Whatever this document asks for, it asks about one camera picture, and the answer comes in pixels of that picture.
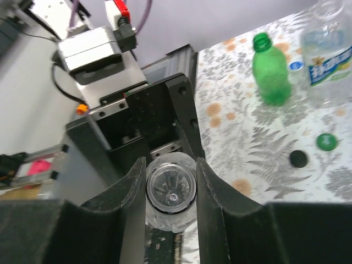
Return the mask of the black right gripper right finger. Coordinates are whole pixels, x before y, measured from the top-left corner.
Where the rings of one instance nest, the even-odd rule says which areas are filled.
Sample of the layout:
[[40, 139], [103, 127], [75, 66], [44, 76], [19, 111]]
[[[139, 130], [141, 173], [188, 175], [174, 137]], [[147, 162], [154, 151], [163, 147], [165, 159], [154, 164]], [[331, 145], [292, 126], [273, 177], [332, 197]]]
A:
[[351, 204], [261, 205], [203, 158], [196, 175], [201, 263], [351, 263]]

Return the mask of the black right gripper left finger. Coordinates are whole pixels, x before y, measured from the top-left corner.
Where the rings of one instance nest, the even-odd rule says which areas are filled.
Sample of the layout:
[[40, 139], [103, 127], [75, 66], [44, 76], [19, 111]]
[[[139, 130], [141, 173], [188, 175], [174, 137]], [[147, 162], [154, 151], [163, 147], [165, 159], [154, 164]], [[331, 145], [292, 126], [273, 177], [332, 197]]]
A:
[[65, 200], [1, 202], [1, 263], [143, 263], [146, 160], [77, 206]]

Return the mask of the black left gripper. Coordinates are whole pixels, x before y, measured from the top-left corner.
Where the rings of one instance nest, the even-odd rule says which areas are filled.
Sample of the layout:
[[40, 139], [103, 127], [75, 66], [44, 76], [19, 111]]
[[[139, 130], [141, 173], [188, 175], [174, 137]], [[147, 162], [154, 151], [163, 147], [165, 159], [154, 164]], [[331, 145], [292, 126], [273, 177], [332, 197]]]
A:
[[205, 156], [193, 85], [183, 73], [101, 98], [91, 113], [67, 124], [66, 135], [107, 185], [124, 177], [139, 157], [150, 163], [176, 150], [194, 159]]

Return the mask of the clear bottle black label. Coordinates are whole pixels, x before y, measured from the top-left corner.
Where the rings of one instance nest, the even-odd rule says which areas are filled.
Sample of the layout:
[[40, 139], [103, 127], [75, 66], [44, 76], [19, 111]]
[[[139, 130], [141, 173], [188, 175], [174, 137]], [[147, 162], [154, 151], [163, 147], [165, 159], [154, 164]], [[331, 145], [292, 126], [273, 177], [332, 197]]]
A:
[[182, 152], [164, 154], [146, 169], [146, 223], [181, 233], [196, 219], [196, 161]]

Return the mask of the black bottle cap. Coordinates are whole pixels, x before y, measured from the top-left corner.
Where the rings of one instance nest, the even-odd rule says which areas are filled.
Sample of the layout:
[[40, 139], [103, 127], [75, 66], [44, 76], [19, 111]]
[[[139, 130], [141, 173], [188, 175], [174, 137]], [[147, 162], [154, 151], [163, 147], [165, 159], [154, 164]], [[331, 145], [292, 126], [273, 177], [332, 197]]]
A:
[[294, 150], [289, 156], [289, 161], [295, 168], [304, 168], [308, 164], [308, 157], [304, 151]]

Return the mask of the green bottle cap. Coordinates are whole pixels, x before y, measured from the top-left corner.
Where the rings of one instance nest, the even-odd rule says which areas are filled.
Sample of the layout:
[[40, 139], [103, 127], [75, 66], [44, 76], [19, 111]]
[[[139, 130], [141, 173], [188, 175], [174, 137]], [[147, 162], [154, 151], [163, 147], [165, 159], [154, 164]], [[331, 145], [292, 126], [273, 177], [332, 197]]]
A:
[[338, 140], [333, 134], [323, 133], [316, 138], [316, 145], [324, 151], [333, 151], [338, 146]]

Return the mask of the green plastic bottle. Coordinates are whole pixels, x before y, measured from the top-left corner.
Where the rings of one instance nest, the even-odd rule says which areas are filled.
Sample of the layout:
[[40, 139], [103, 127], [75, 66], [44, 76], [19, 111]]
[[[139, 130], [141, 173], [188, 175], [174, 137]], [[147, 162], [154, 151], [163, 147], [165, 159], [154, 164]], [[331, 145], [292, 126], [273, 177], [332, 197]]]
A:
[[252, 44], [255, 51], [252, 73], [263, 102], [273, 106], [284, 105], [292, 91], [284, 53], [273, 45], [265, 32], [255, 35]]

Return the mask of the white blue bottle cap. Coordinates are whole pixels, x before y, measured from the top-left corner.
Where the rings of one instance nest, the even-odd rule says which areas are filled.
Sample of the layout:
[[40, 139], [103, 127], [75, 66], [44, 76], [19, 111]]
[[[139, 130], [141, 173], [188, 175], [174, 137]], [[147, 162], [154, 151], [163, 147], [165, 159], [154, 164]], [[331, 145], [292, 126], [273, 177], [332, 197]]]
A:
[[288, 70], [290, 72], [300, 72], [304, 68], [304, 62], [302, 60], [293, 60], [288, 64]]

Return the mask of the clear bottle lemon label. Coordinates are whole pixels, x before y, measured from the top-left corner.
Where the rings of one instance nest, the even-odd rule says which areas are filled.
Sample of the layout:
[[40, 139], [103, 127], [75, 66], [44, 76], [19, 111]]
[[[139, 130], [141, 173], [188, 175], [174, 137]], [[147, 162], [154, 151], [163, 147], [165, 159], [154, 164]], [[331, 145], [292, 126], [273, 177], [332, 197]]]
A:
[[351, 96], [351, 22], [344, 2], [318, 1], [300, 44], [312, 105], [346, 103]]

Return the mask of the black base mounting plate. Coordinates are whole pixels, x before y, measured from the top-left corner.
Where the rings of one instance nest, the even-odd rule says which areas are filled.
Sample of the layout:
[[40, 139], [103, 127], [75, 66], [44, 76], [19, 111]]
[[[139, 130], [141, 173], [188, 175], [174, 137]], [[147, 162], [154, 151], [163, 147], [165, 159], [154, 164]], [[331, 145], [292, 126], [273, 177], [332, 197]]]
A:
[[145, 225], [144, 263], [181, 264], [183, 233], [166, 232]]

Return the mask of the floral patterned table mat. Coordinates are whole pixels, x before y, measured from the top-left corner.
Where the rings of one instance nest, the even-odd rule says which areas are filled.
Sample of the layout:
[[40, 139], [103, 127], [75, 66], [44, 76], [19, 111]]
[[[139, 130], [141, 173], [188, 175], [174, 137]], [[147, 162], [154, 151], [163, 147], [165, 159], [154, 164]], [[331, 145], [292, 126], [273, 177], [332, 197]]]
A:
[[[351, 96], [314, 107], [303, 69], [289, 73], [292, 91], [284, 105], [266, 105], [250, 69], [254, 36], [250, 31], [200, 53], [195, 104], [208, 164], [259, 203], [351, 203]], [[317, 147], [323, 133], [337, 138], [333, 151]], [[290, 164], [294, 150], [307, 154], [304, 168]]]

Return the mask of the aluminium frame rail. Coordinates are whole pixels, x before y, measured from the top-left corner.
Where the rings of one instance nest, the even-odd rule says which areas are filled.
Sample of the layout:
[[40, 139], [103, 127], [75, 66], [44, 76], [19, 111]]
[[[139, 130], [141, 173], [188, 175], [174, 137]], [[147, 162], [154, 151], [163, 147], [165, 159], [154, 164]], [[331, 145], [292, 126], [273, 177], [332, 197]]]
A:
[[163, 59], [145, 66], [142, 71], [150, 83], [155, 83], [176, 73], [183, 73], [194, 84], [197, 59], [198, 53], [187, 45], [169, 53]]

